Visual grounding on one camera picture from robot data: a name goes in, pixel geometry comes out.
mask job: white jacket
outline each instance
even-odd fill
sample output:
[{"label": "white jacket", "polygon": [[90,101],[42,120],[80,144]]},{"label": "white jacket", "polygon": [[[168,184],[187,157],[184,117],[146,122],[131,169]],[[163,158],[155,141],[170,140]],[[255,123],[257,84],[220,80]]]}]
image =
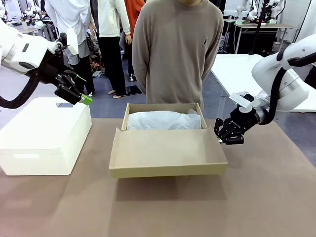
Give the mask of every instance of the white jacket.
[{"label": "white jacket", "polygon": [[124,0],[98,0],[98,20],[100,37],[118,37],[119,19],[123,31],[130,34],[130,25]]},{"label": "white jacket", "polygon": [[59,33],[72,28],[78,37],[78,44],[86,39],[85,31],[91,20],[90,4],[87,0],[45,0],[45,10]]}]

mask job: brown sweater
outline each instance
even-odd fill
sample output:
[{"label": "brown sweater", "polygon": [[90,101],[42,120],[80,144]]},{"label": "brown sweater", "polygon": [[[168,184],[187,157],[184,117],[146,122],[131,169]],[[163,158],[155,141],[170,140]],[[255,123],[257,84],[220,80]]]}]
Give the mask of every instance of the brown sweater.
[{"label": "brown sweater", "polygon": [[138,17],[133,67],[148,103],[199,103],[222,35],[221,11],[208,0],[188,6],[150,0]]}]

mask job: shoe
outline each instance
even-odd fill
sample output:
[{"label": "shoe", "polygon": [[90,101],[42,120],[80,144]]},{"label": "shoe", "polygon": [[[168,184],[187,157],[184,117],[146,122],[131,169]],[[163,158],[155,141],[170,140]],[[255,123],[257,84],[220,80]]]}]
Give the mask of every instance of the shoe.
[{"label": "shoe", "polygon": [[116,90],[110,90],[109,92],[108,92],[108,95],[112,95],[112,94],[114,94],[116,92]]}]

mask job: floor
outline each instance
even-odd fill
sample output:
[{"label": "floor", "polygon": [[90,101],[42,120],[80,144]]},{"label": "floor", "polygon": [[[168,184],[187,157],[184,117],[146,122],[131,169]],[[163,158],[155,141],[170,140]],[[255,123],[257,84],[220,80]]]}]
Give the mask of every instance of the floor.
[{"label": "floor", "polygon": [[[125,74],[127,71],[126,62],[123,62]],[[6,99],[13,99],[22,90],[27,82],[24,76],[1,67],[0,68],[0,95]],[[107,94],[111,90],[107,78],[95,78],[96,88],[93,103],[90,105],[91,116],[93,118],[122,118],[127,103],[145,103],[146,98],[142,94],[113,99]],[[127,82],[127,85],[133,85],[135,82]],[[39,85],[32,98],[51,97],[54,95],[54,86]],[[204,97],[204,117],[207,119],[216,118],[218,103],[222,88],[216,81],[214,75],[210,73],[203,85]],[[225,104],[223,117],[227,118],[235,108],[235,105],[227,100]],[[0,129],[3,128],[22,108],[8,110],[0,108]],[[279,123],[288,137],[302,150],[310,162],[316,166],[316,115],[314,113],[277,113],[275,121]]]}]

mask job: cardboard box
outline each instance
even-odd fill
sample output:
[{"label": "cardboard box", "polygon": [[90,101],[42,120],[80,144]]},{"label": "cardboard box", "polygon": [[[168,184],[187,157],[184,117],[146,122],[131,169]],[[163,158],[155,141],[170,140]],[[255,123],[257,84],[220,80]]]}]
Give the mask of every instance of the cardboard box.
[{"label": "cardboard box", "polygon": [[[189,109],[202,117],[202,129],[127,131],[128,115],[147,111]],[[223,174],[227,160],[213,129],[207,128],[198,104],[127,104],[117,129],[110,160],[114,178]]]}]

